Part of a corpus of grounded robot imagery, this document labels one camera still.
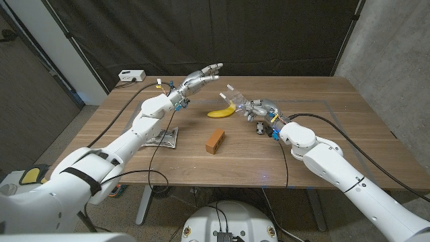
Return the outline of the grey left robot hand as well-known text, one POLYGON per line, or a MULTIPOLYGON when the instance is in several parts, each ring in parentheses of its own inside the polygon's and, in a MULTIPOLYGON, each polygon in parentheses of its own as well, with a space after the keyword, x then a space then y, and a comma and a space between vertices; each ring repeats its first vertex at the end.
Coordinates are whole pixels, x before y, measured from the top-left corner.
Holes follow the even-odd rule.
POLYGON ((190 73, 178 87, 178 92, 182 98, 189 97, 197 93, 203 86, 219 80, 219 70, 223 67, 222 63, 208 65, 200 71, 190 73))

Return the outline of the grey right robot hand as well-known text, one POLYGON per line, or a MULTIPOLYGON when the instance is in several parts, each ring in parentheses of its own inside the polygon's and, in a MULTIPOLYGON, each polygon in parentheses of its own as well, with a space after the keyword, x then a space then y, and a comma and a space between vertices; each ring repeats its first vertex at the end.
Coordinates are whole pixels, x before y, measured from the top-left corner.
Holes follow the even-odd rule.
POLYGON ((244 116, 249 122, 254 121, 256 116, 263 117, 272 126, 290 122, 290 119, 282 114, 275 103, 267 98, 246 101, 241 108, 245 111, 244 116))

